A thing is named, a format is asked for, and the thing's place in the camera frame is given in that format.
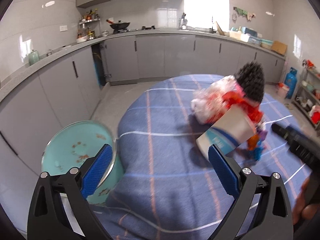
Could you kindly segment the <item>blue plaid tablecloth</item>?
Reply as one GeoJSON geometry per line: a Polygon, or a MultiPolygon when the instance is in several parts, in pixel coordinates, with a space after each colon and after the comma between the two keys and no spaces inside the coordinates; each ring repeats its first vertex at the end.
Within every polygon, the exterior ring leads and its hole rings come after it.
{"type": "Polygon", "coordinates": [[[114,239],[207,239],[233,202],[196,139],[193,92],[218,75],[113,86],[94,118],[118,137],[124,175],[95,215],[114,239]]]}

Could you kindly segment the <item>spice rack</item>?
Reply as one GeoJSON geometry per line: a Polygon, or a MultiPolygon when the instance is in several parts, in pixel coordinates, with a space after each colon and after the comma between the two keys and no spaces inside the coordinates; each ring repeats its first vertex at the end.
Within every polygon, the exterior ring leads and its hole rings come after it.
{"type": "Polygon", "coordinates": [[[86,11],[79,20],[76,42],[82,43],[98,38],[100,35],[100,15],[98,9],[86,11]]]}

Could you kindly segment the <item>purple snack wrapper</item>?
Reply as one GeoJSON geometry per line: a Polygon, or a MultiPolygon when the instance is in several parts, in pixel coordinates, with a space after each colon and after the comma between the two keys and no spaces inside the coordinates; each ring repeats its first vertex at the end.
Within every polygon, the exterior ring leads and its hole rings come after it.
{"type": "Polygon", "coordinates": [[[254,161],[259,161],[264,150],[263,141],[266,139],[268,131],[264,122],[256,125],[257,133],[247,140],[248,155],[254,161]]]}

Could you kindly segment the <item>white paper cup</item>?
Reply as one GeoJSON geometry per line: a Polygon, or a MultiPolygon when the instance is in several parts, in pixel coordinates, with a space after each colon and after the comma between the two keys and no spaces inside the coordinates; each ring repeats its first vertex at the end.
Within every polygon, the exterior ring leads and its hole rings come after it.
{"type": "Polygon", "coordinates": [[[206,160],[212,145],[217,145],[223,154],[227,154],[256,134],[255,124],[237,105],[217,120],[209,129],[196,139],[197,146],[206,160]]]}

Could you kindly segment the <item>black bristle brush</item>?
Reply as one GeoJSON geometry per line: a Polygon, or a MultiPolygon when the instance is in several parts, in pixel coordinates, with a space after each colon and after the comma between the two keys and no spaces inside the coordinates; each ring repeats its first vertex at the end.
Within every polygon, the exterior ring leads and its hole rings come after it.
{"type": "Polygon", "coordinates": [[[235,79],[249,100],[260,104],[264,97],[265,77],[261,64],[246,63],[236,74],[235,79]]]}

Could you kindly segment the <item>white tissue paper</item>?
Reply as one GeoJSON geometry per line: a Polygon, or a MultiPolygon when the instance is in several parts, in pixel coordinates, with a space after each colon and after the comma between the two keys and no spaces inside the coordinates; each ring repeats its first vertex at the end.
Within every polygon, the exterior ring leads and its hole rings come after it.
{"type": "Polygon", "coordinates": [[[234,75],[229,75],[212,83],[208,88],[193,94],[191,109],[200,124],[213,124],[219,120],[233,104],[244,101],[244,92],[234,75]]]}

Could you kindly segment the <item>red mesh net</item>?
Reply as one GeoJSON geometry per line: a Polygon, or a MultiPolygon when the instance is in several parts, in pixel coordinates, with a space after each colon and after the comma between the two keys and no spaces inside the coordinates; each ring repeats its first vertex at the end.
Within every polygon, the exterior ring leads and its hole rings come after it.
{"type": "Polygon", "coordinates": [[[225,103],[227,103],[228,108],[230,108],[232,105],[237,105],[240,107],[255,125],[259,124],[263,118],[263,112],[260,111],[260,106],[251,105],[249,101],[238,92],[227,92],[222,96],[222,99],[225,103]]]}

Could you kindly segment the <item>metal storage shelf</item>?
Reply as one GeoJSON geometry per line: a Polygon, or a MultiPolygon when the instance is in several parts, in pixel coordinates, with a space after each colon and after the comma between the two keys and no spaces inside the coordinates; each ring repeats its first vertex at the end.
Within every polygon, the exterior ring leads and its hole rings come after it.
{"type": "Polygon", "coordinates": [[[302,68],[292,103],[319,132],[319,68],[310,60],[303,60],[302,68]]]}

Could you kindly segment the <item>grey lower cabinets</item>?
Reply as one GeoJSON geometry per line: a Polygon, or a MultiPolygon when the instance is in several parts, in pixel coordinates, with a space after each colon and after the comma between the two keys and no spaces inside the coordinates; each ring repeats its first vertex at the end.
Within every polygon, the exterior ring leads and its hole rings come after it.
{"type": "Polygon", "coordinates": [[[63,49],[27,68],[1,89],[1,131],[35,173],[46,143],[59,127],[89,119],[100,99],[92,48],[99,45],[112,85],[187,74],[229,75],[260,62],[268,83],[280,80],[285,58],[274,51],[193,31],[139,31],[63,49]]]}

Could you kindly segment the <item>white red bucket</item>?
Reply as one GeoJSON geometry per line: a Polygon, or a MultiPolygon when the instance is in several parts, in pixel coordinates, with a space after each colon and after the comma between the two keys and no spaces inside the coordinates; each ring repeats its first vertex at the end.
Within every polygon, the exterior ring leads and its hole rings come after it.
{"type": "Polygon", "coordinates": [[[285,85],[284,83],[278,83],[277,94],[280,98],[286,99],[289,90],[290,90],[289,87],[287,85],[285,85]]]}

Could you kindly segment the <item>green ceramic teapot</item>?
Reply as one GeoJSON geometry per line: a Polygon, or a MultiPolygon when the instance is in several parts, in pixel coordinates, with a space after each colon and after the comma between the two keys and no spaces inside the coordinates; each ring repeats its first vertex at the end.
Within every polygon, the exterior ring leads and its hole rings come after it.
{"type": "Polygon", "coordinates": [[[39,56],[39,52],[37,50],[32,50],[28,54],[28,62],[29,62],[30,66],[32,66],[33,64],[39,62],[39,60],[40,60],[40,56],[39,56]]]}

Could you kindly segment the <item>cardboard box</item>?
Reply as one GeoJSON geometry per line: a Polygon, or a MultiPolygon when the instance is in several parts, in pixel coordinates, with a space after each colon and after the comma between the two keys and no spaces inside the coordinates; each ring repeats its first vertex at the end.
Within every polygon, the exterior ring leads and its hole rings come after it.
{"type": "Polygon", "coordinates": [[[284,44],[279,41],[274,41],[271,46],[271,50],[281,56],[285,56],[287,52],[287,44],[284,44]]]}

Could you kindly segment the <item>black wok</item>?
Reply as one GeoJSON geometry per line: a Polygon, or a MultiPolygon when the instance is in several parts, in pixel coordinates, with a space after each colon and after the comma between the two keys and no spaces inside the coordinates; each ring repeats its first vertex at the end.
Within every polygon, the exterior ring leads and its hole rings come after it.
{"type": "Polygon", "coordinates": [[[119,31],[119,30],[124,30],[127,29],[128,26],[130,25],[130,22],[113,22],[109,19],[106,20],[107,23],[110,24],[110,27],[114,30],[114,31],[119,31]]]}

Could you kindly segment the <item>blue gas cylinder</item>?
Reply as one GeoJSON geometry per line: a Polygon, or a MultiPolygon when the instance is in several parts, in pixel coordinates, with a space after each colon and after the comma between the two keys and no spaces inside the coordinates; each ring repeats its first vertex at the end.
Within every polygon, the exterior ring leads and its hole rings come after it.
{"type": "Polygon", "coordinates": [[[287,85],[287,87],[289,88],[289,91],[286,96],[288,99],[292,98],[293,93],[295,91],[296,84],[297,84],[297,70],[291,67],[285,77],[285,85],[287,85]]]}

